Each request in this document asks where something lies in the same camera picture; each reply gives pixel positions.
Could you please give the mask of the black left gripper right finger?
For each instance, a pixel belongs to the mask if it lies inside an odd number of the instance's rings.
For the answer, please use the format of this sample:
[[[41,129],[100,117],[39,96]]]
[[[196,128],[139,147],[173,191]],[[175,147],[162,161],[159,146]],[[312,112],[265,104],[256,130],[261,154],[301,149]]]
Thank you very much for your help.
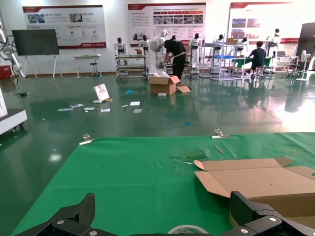
[[[223,236],[313,236],[315,230],[282,216],[270,205],[247,199],[238,191],[230,195],[230,216],[238,227]]]

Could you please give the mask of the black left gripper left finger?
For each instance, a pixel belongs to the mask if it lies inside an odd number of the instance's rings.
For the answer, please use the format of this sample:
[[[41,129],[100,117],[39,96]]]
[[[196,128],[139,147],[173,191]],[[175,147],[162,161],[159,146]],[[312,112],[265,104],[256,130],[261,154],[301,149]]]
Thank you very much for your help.
[[[78,204],[60,208],[49,220],[18,233],[19,236],[107,236],[95,229],[95,194],[89,193]]]

